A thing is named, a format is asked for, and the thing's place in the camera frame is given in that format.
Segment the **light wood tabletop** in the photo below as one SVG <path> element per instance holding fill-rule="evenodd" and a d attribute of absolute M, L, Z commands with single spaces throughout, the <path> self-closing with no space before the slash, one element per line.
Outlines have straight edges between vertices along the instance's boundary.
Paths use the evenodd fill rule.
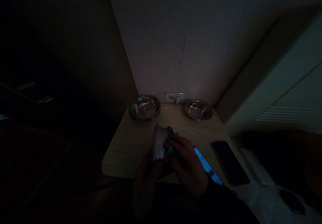
<path fill-rule="evenodd" d="M 171 126 L 174 132 L 179 131 L 180 136 L 190 139 L 226 186 L 231 187 L 210 145 L 212 141 L 226 141 L 249 176 L 249 171 L 245 169 L 242 156 L 232 144 L 214 109 L 212 118 L 201 122 L 190 118 L 184 111 L 184 105 L 174 104 L 161 104 L 159 115 L 149 122 L 137 122 L 129 116 L 128 109 L 125 111 L 102 161 L 104 175 L 134 178 L 136 168 L 143 155 L 153 146 L 155 123 L 162 127 Z M 160 181 L 179 183 L 175 173 L 162 178 Z"/>

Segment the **metal bowl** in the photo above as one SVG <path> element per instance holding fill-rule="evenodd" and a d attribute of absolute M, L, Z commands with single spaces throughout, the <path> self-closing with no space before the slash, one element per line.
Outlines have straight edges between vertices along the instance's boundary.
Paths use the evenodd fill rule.
<path fill-rule="evenodd" d="M 212 117 L 212 108 L 201 100 L 188 100 L 184 109 L 190 117 L 198 121 L 206 121 Z"/>
<path fill-rule="evenodd" d="M 143 95 L 131 103 L 128 113 L 134 120 L 145 122 L 154 119 L 160 113 L 160 109 L 158 98 L 152 95 Z"/>

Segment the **smartphone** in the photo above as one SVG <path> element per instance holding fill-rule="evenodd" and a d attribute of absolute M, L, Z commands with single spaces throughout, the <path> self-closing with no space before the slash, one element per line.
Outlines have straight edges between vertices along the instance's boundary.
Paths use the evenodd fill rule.
<path fill-rule="evenodd" d="M 195 152 L 202 163 L 202 166 L 204 167 L 204 170 L 209 174 L 209 176 L 212 178 L 212 180 L 215 181 L 217 184 L 223 185 L 224 183 L 219 178 L 219 176 L 216 174 L 214 169 L 210 166 L 210 164 L 205 159 L 205 157 L 202 155 L 202 153 L 199 151 L 199 149 L 196 146 L 194 147 L 194 149 L 195 149 Z"/>
<path fill-rule="evenodd" d="M 250 183 L 247 174 L 243 170 L 227 142 L 212 142 L 211 146 L 216 153 L 218 161 L 223 168 L 229 183 L 234 186 Z"/>

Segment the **sleeve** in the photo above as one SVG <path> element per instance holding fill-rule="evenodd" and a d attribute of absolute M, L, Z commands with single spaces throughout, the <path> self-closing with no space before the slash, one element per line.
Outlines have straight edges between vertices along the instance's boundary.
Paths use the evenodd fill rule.
<path fill-rule="evenodd" d="M 202 216 L 211 215 L 218 223 L 259 223 L 244 201 L 210 177 L 206 192 L 197 198 L 197 205 Z"/>

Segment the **hand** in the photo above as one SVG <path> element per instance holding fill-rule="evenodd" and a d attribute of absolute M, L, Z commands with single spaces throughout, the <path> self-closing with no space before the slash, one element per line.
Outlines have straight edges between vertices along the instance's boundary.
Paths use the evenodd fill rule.
<path fill-rule="evenodd" d="M 175 173 L 194 197 L 201 196 L 208 187 L 208 176 L 194 150 L 194 146 L 189 139 L 184 137 L 170 135 L 170 138 L 168 140 L 170 145 L 185 160 L 185 165 L 182 167 L 173 155 L 169 156 L 169 161 Z"/>
<path fill-rule="evenodd" d="M 137 218 L 145 217 L 152 208 L 155 185 L 162 170 L 162 160 L 153 164 L 151 156 L 152 148 L 143 156 L 135 174 L 132 211 Z"/>

